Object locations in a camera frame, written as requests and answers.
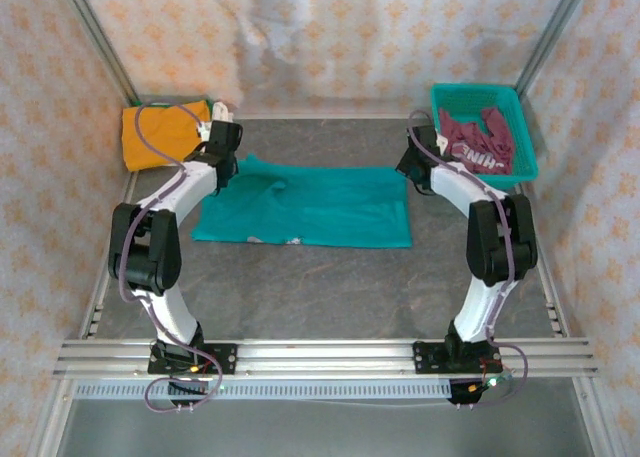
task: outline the maroon cloth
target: maroon cloth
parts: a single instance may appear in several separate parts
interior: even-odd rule
[[[515,144],[504,117],[496,107],[484,109],[482,120],[489,135],[478,124],[461,124],[439,109],[440,134],[449,139],[446,152],[474,174],[511,174]]]

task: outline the patterned wallpaper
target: patterned wallpaper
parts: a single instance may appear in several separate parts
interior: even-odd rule
[[[578,333],[595,338],[615,418],[640,448],[640,0],[584,0],[529,98],[542,138],[530,186]]]
[[[27,452],[124,183],[122,97],[65,0],[0,0],[0,455]]]
[[[408,114],[514,84],[559,0],[90,0],[141,94],[240,115]]]

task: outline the plastic basket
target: plastic basket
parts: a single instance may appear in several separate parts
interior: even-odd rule
[[[438,131],[438,110],[442,108],[452,119],[461,123],[476,122],[486,132],[481,112],[487,107],[497,107],[509,125],[516,147],[513,172],[511,175],[476,175],[501,190],[534,180],[538,176],[538,164],[515,90],[503,85],[485,84],[436,84],[431,88],[431,108]]]

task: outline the green cloth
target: green cloth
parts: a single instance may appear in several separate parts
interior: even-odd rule
[[[202,202],[195,240],[411,247],[407,184],[390,167],[326,169],[238,163]]]

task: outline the yellow cloth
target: yellow cloth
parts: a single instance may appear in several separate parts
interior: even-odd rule
[[[185,107],[200,120],[210,120],[206,101],[193,102]],[[168,163],[147,149],[138,137],[134,123],[137,109],[130,107],[122,111],[122,154],[131,172]],[[146,107],[140,113],[140,129],[147,142],[180,161],[200,143],[196,121],[178,107]]]

